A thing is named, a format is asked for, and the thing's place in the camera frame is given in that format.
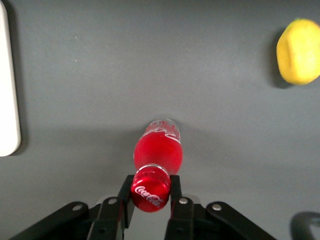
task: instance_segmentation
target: coca-cola logo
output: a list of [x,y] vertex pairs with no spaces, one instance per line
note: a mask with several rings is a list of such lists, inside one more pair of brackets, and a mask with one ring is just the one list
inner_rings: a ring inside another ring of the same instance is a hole
[[164,132],[164,136],[166,136],[167,138],[172,139],[172,140],[178,142],[179,144],[181,144],[180,139],[177,135],[175,135],[173,132],[168,131],[167,129],[162,128],[162,127],[156,127],[154,129],[151,129],[151,130],[145,132],[141,138],[143,138],[145,135],[148,135],[150,133],[161,133],[161,132]]
[[160,208],[160,204],[164,202],[158,195],[148,192],[145,186],[137,186],[134,192],[158,208]]

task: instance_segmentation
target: red liquid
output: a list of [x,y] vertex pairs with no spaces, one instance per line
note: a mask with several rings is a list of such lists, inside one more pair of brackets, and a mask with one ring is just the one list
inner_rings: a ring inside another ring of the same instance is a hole
[[150,132],[142,136],[134,149],[134,165],[136,169],[147,164],[158,164],[165,168],[170,175],[177,174],[183,159],[183,150],[171,131]]
[[133,203],[145,212],[162,209],[170,195],[170,175],[177,174],[183,159],[180,132],[169,119],[153,121],[137,142],[131,185]]

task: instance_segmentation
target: red bottle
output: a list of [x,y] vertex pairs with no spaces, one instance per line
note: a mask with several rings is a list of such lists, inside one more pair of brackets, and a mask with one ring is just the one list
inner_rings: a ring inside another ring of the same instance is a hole
[[170,119],[155,120],[134,149],[137,172],[131,186],[133,203],[145,212],[156,212],[168,202],[170,175],[177,174],[183,159],[180,132]]

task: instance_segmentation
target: plastic toy bottle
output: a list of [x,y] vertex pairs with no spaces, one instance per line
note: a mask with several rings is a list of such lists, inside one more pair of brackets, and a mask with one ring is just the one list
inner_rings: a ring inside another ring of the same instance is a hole
[[135,146],[133,160],[133,203],[145,212],[162,209],[170,195],[170,175],[177,174],[183,160],[177,124],[168,118],[151,122]]

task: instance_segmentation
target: screw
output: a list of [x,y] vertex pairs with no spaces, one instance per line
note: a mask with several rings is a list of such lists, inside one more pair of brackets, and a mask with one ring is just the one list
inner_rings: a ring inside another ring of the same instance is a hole
[[215,203],[212,205],[212,209],[215,211],[221,211],[222,210],[222,206],[220,206],[219,204]]

